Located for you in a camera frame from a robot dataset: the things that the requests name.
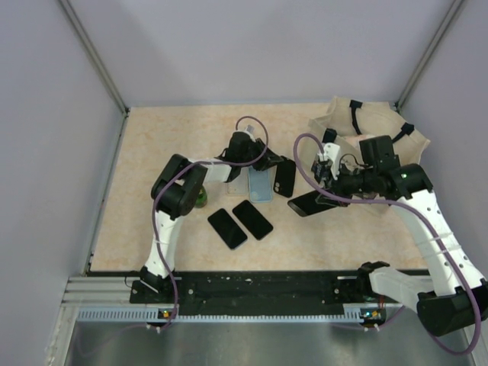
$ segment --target phone screen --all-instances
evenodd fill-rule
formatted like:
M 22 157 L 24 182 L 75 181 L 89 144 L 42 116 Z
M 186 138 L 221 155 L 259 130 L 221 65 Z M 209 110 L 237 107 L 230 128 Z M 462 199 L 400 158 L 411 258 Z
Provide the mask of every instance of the phone screen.
M 232 212 L 257 240 L 261 240 L 273 231 L 269 221 L 247 200 L 234 207 Z
M 339 202 L 330 200 L 327 197 L 321 197 L 320 203 L 318 203 L 319 196 L 321 196 L 319 192 L 311 191 L 293 200 L 289 200 L 288 206 L 302 217 L 318 214 L 319 212 L 339 206 Z
M 247 240 L 246 233 L 223 208 L 212 213 L 208 217 L 208 222 L 231 249 L 237 248 Z

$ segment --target tan fabric bag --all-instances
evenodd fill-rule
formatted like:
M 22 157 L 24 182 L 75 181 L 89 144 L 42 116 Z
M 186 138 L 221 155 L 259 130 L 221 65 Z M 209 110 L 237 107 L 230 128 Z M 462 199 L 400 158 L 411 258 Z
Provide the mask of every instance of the tan fabric bag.
M 309 128 L 320 141 L 334 142 L 341 146 L 342 155 L 350 153 L 362 162 L 359 140 L 373 136 L 390 135 L 393 149 L 400 157 L 401 165 L 419 163 L 424 149 L 430 144 L 412 124 L 392 111 L 388 103 L 361 103 L 347 98 L 334 97 L 327 114 L 309 121 Z M 336 132 L 333 141 L 326 141 L 331 136 L 326 130 Z M 299 159 L 309 171 L 318 152 L 318 147 L 311 139 L 303 139 L 300 144 Z M 376 212 L 383 212 L 380 205 L 374 205 Z

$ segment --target black mounting plate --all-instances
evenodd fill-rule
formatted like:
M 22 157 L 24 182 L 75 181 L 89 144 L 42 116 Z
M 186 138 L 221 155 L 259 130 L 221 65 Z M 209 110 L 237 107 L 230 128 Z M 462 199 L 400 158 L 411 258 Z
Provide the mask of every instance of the black mounting plate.
M 404 271 L 411 275 L 428 272 Z M 357 271 L 180 271 L 180 315 L 306 316 L 340 315 L 344 303 L 378 302 L 358 293 Z M 165 279 L 161 293 L 134 281 L 131 303 L 174 303 Z

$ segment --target green object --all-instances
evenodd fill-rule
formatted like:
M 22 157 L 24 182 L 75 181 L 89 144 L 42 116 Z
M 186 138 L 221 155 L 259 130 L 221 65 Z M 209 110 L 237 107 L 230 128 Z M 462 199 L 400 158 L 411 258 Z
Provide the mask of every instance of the green object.
M 205 191 L 205 188 L 202 187 L 200 192 L 198 193 L 198 198 L 197 198 L 197 203 L 195 204 L 195 208 L 202 208 L 207 204 L 208 197 L 207 197 L 207 191 Z

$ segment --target cable tie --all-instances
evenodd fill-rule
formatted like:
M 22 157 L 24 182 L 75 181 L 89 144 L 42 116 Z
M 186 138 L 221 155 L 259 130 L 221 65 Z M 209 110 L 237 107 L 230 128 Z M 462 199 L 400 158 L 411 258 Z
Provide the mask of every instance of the cable tie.
M 453 252 L 454 250 L 461 249 L 461 246 L 452 246 L 451 248 L 446 248 L 437 252 L 433 252 L 431 254 L 425 255 L 424 258 L 429 258 L 432 256 L 437 256 L 439 254 L 445 255 L 446 253 Z
M 201 160 L 201 164 L 203 165 L 210 165 L 210 169 L 213 169 L 215 163 L 214 163 L 214 158 L 205 158 L 203 160 Z
M 430 242 L 436 242 L 437 240 L 442 240 L 442 239 L 445 239 L 445 238 L 448 238 L 449 236 L 453 235 L 454 233 L 451 231 L 449 233 L 444 233 L 444 234 L 441 234 L 439 236 L 436 236 L 436 237 L 432 237 L 431 239 L 427 239 L 423 242 L 418 242 L 417 245 L 418 246 L 423 246 L 425 244 L 428 244 Z
M 168 242 L 162 242 L 161 240 L 156 240 L 156 238 L 154 238 L 153 240 L 158 244 L 160 244 L 161 246 L 169 246 Z

